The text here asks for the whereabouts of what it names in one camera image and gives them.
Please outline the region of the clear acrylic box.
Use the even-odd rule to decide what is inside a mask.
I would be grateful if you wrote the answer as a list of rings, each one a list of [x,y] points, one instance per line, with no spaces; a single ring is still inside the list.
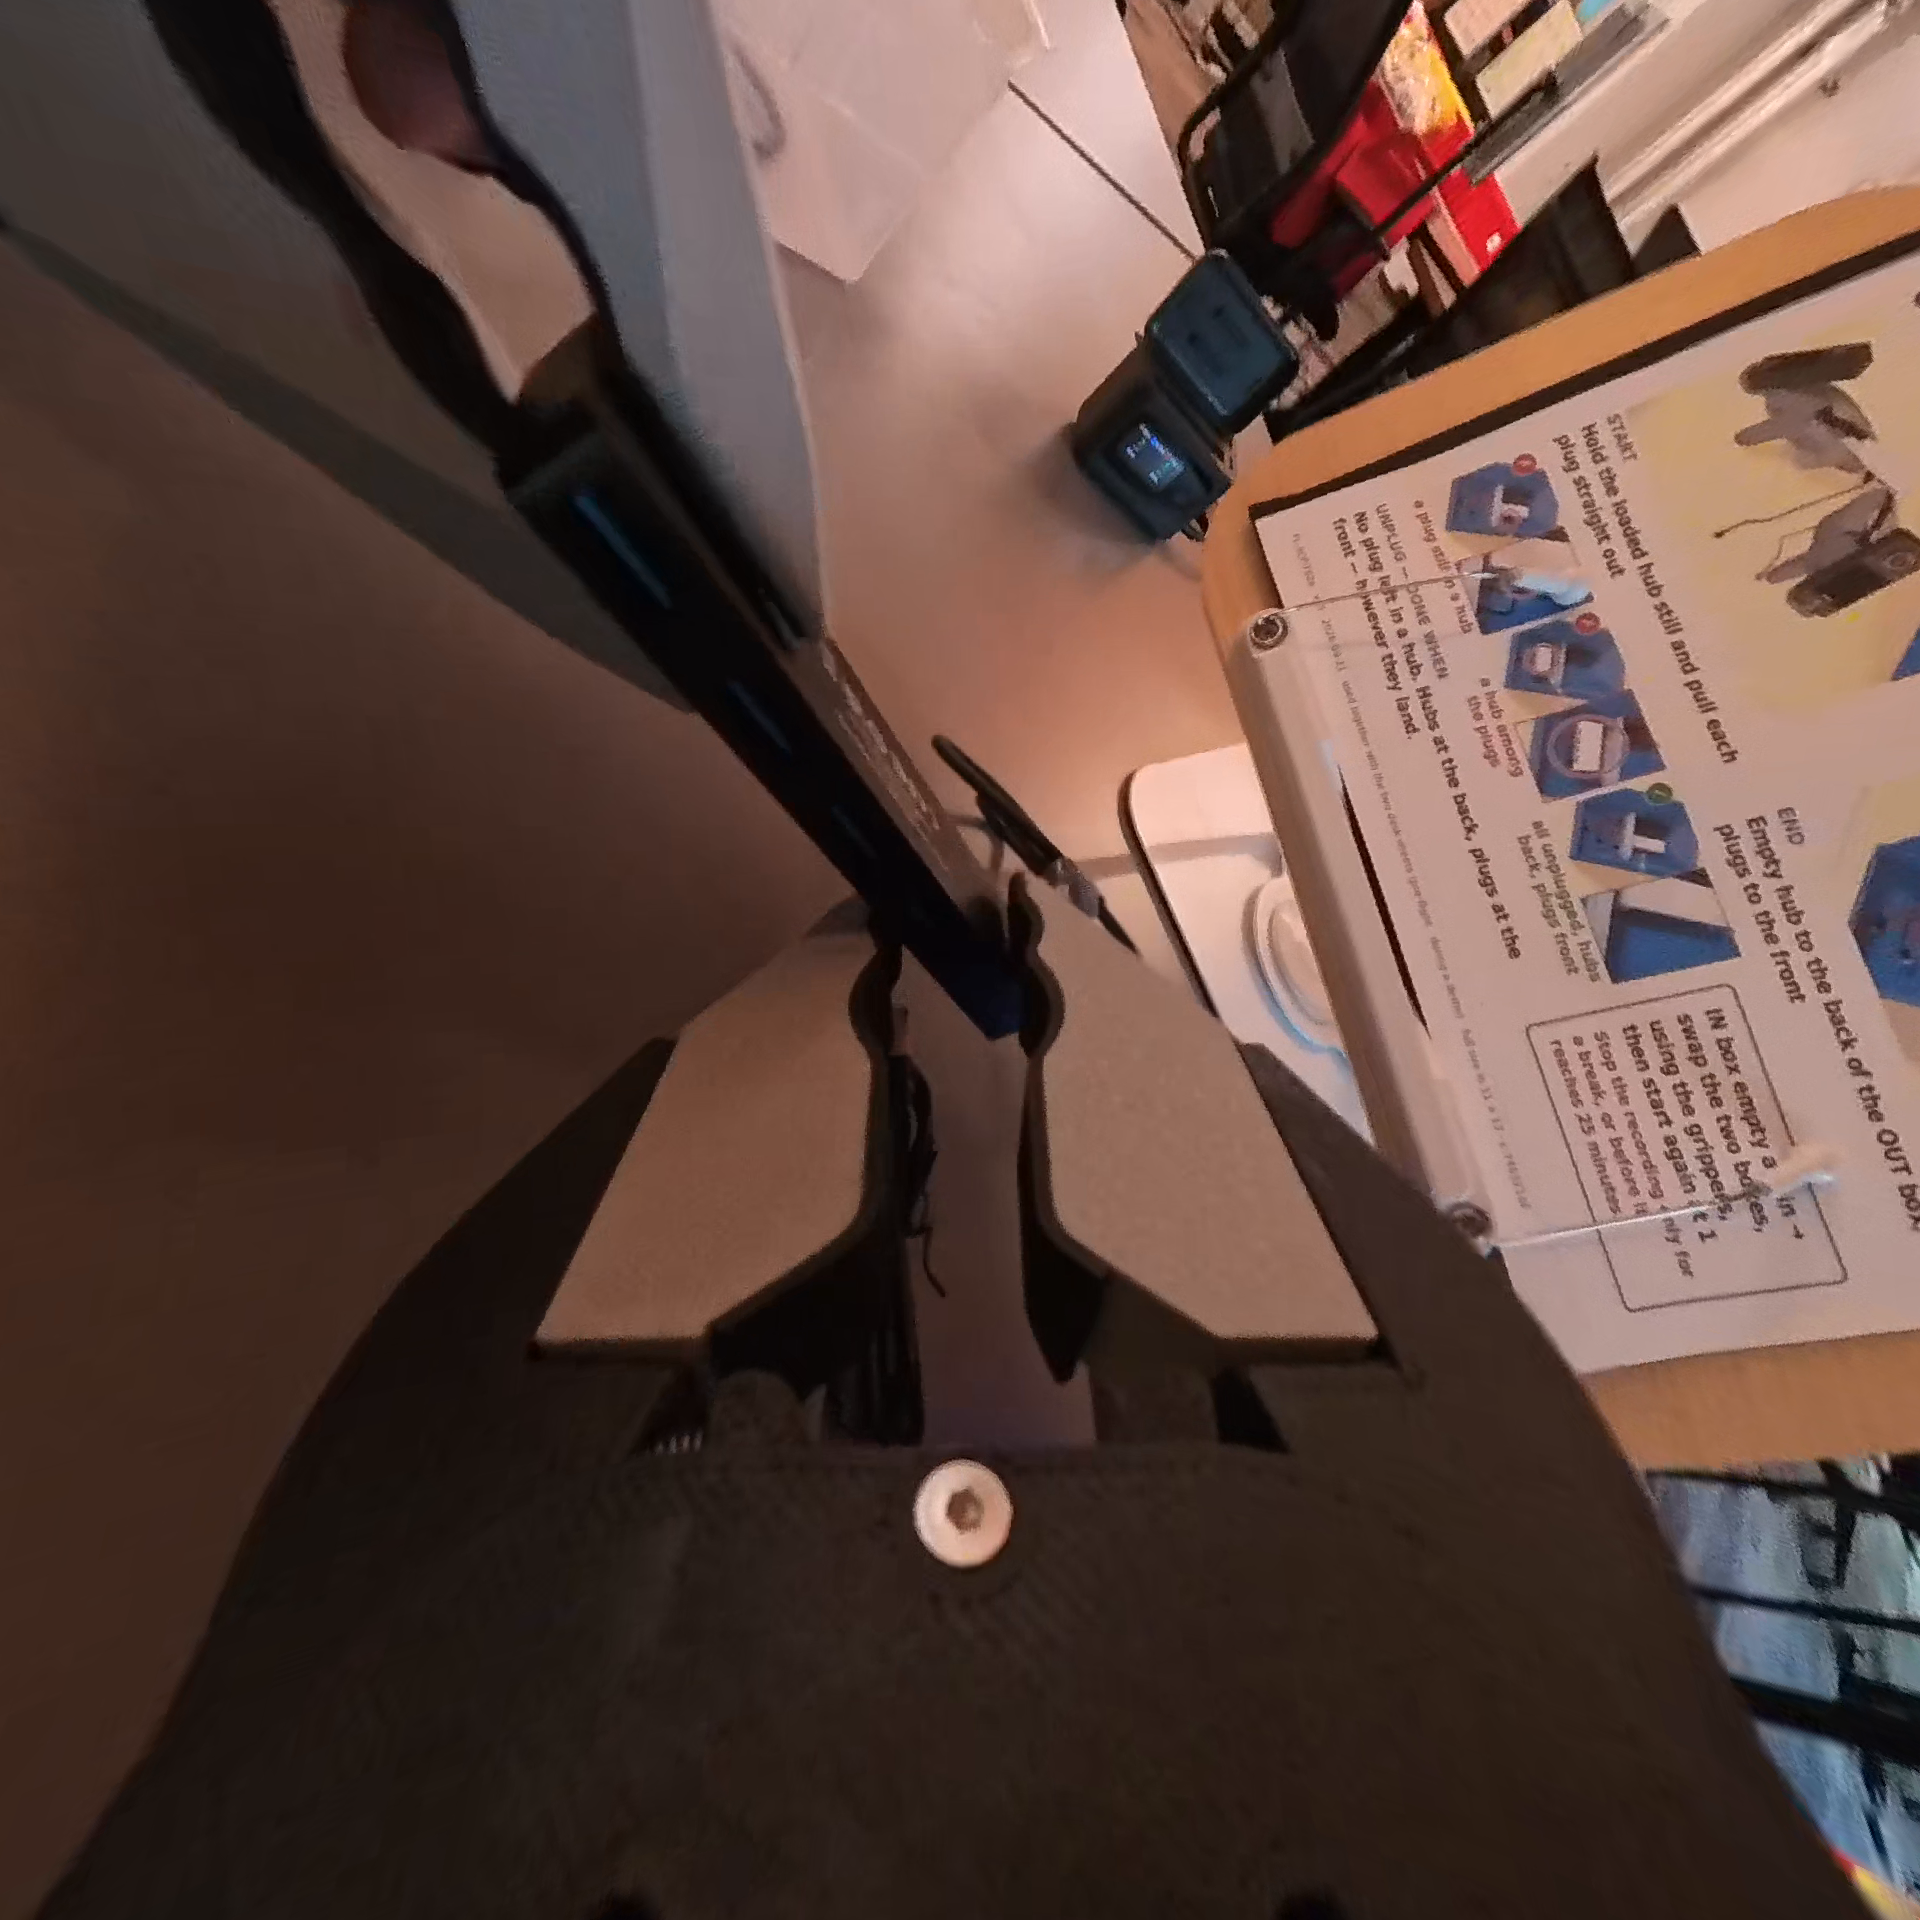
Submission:
[[[1014,276],[1161,143],[1119,6],[724,0],[734,121],[787,268]]]

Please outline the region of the printed instruction sheet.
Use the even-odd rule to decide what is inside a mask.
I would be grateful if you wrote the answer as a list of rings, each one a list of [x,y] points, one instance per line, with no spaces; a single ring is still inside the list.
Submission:
[[[1909,1332],[1916,241],[1251,506],[1460,1203],[1581,1369]]]

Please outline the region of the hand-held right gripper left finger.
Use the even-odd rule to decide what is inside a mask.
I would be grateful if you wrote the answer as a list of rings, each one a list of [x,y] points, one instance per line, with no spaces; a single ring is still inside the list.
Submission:
[[[891,1146],[891,978],[846,900],[682,1021],[544,1309],[544,1355],[705,1358],[855,1253]]]

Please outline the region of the black bar usb hub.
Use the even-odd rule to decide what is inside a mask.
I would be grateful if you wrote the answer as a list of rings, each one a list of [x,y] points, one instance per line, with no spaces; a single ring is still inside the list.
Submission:
[[[492,470],[666,690],[986,1036],[1022,1025],[999,886],[886,723],[818,611],[738,528],[606,322],[528,379]]]

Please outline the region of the wooden display board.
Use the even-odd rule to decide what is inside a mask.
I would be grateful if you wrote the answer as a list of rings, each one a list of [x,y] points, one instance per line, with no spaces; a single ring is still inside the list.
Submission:
[[[1239,735],[1298,880],[1331,1021],[1388,1166],[1429,1198],[1478,1198],[1447,1089],[1435,1078],[1428,1021],[1388,938],[1344,783],[1320,746],[1307,641],[1242,641],[1272,600],[1251,511],[1285,493],[1348,483],[1428,438],[1540,409],[1550,389],[1618,379],[1634,350],[1670,357],[1695,329],[1786,302],[1817,276],[1845,278],[1916,253],[1920,192],[1877,187],[1800,210],[1722,248],[1621,286],[1555,319],[1509,333],[1408,386],[1372,393],[1266,447],[1200,552],[1200,591]],[[1681,1355],[1588,1379],[1588,1397],[1626,1458],[1654,1471],[1710,1471],[1786,1458],[1916,1451],[1920,1339],[1869,1332],[1735,1355]]]

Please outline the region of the red and black cart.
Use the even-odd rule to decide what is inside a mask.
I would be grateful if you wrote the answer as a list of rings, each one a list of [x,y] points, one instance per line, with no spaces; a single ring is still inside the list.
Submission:
[[[1469,173],[1474,146],[1424,6],[1285,0],[1172,161],[1202,248],[1327,337],[1344,296],[1415,235],[1451,287],[1521,241],[1500,182]]]

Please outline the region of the person's left hand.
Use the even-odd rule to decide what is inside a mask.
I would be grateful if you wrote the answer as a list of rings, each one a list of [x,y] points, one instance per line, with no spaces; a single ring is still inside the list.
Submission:
[[[497,152],[465,96],[456,49],[461,41],[452,30],[448,6],[345,6],[341,67],[367,125],[399,152],[492,176]]]

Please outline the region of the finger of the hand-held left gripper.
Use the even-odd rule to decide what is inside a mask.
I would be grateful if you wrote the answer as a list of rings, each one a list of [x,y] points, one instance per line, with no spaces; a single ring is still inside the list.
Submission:
[[[492,475],[588,287],[507,187],[367,125],[341,19],[10,0],[6,235],[492,602],[680,707]]]
[[[705,0],[456,0],[480,116],[799,631],[827,625],[781,270]]]

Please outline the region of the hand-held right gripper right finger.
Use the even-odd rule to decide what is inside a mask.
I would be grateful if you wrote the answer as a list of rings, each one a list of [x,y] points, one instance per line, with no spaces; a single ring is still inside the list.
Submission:
[[[1235,1036],[1066,889],[1016,873],[1022,1303],[1046,1369],[1355,1358],[1376,1318]]]

